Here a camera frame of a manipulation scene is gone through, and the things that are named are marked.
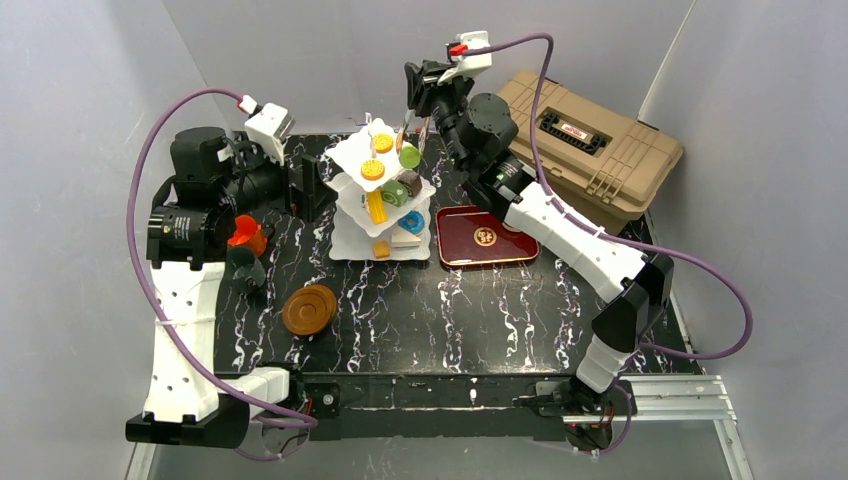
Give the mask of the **yellow decorated cake slice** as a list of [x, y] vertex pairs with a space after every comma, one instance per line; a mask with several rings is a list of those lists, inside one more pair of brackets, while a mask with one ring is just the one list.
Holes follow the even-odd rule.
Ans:
[[388, 219], [385, 203], [382, 194], [379, 190], [367, 192], [365, 194], [368, 214], [372, 222], [376, 225], [385, 223]]

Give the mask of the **white three-tier cake stand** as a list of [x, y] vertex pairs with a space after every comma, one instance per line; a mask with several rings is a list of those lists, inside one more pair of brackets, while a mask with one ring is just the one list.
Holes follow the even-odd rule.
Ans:
[[329, 257], [335, 261], [426, 261], [430, 199], [436, 187], [420, 173], [423, 145], [365, 114], [360, 128], [326, 151], [340, 169]]

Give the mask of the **green round macaron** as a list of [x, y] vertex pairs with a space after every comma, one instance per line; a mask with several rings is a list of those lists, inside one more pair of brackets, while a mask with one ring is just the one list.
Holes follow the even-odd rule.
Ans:
[[404, 144], [398, 154], [399, 164], [405, 169], [416, 169], [421, 162], [422, 154], [420, 150], [411, 145]]

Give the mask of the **green swirl roll cake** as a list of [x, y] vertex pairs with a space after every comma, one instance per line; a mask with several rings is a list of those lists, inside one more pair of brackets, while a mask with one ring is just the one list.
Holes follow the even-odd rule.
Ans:
[[395, 207], [403, 206], [409, 199], [408, 191], [397, 180], [389, 180], [380, 187], [384, 202]]

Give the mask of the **chocolate swirl roll cake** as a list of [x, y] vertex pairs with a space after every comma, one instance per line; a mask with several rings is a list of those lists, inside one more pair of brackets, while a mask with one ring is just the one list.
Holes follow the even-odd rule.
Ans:
[[422, 178], [416, 171], [404, 171], [396, 177], [396, 180], [406, 188], [410, 197], [418, 196], [423, 189]]

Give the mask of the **white triangle cake slice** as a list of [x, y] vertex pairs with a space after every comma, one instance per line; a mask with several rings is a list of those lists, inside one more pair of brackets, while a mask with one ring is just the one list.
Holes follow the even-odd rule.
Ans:
[[390, 245], [393, 249], [418, 248], [421, 238], [404, 228], [396, 227], [391, 233]]

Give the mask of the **blue sprinkled donut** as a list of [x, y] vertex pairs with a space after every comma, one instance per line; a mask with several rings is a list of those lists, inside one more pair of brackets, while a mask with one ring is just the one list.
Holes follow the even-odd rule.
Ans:
[[419, 235], [426, 227], [426, 219], [421, 212], [413, 210], [403, 216], [397, 222], [397, 226], [413, 235]]

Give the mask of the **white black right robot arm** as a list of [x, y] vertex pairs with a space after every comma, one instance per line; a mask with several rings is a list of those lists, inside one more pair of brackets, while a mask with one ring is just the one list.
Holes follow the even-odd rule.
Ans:
[[407, 107], [435, 124], [455, 168], [466, 174], [463, 188], [476, 206], [556, 254], [604, 302], [570, 381], [572, 392], [599, 396], [665, 309], [673, 261], [605, 240], [598, 228], [570, 220], [564, 203], [544, 190], [538, 172], [510, 150], [518, 126], [507, 102], [490, 93], [472, 95], [473, 80], [453, 71], [437, 61], [406, 63]]

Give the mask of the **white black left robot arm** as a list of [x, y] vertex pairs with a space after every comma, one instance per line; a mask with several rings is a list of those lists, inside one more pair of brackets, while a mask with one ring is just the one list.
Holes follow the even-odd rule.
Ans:
[[336, 195], [319, 161], [297, 168], [274, 161], [255, 141], [219, 127], [179, 132], [170, 146], [174, 174], [160, 187], [147, 224], [140, 282], [154, 308], [154, 364], [142, 411], [125, 425], [131, 442], [237, 448], [252, 421], [307, 430], [311, 416], [286, 401], [291, 370], [266, 364], [223, 380], [213, 371], [218, 293], [231, 279], [260, 290], [266, 273], [258, 253], [235, 246], [239, 215], [272, 205], [304, 221]]

